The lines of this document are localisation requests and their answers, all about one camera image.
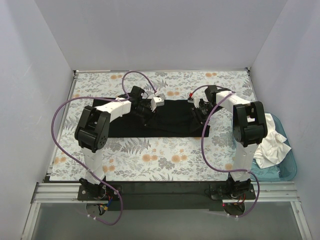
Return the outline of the black t shirt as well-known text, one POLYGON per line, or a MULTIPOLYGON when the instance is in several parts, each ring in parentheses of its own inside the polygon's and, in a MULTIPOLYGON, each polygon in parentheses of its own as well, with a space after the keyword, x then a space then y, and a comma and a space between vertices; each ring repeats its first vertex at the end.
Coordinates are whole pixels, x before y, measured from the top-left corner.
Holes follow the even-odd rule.
POLYGON ((210 128, 204 129, 204 124, 195 120, 191 114, 193 104, 187 100, 165 100, 163 106, 155 109, 151 119, 135 115, 135 108, 141 100, 150 99, 130 99, 130 113, 110 123, 109 138, 187 138, 201 137, 202 133, 209 136, 210 128))

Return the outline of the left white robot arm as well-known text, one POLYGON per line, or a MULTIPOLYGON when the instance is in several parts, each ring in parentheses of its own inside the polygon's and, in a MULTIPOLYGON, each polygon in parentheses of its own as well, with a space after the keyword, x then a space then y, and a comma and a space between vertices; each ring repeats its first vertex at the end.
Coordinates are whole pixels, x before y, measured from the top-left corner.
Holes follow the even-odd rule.
POLYGON ((103 153, 110 130, 110 123, 129 113, 142 116, 149 120, 156 113, 158 106, 164 105, 164 100, 154 96, 151 100, 143 99, 145 91, 134 86, 130 93, 111 98, 100 106, 86 106, 80 116, 75 131, 75 139, 81 147, 84 164, 86 165, 85 177, 79 180, 85 192, 95 200, 104 199, 107 187, 103 171, 103 153))

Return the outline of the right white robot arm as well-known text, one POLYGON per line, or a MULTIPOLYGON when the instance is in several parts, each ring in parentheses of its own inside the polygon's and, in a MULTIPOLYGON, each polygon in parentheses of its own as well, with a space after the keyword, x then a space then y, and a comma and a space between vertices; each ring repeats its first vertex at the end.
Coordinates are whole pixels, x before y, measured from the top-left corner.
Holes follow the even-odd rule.
POLYGON ((268 134, 265 111, 262 102, 248 101, 237 96, 228 88, 217 85, 204 85, 207 101, 189 94, 188 102, 194 105, 191 112, 197 123, 203 126, 201 133, 201 154, 203 160, 214 171, 228 173, 226 184, 221 192, 232 199, 245 195, 250 190, 254 153, 268 134), (232 114, 232 134, 236 141, 235 159, 231 170, 214 168, 206 159, 204 138, 211 116, 225 109, 232 114))

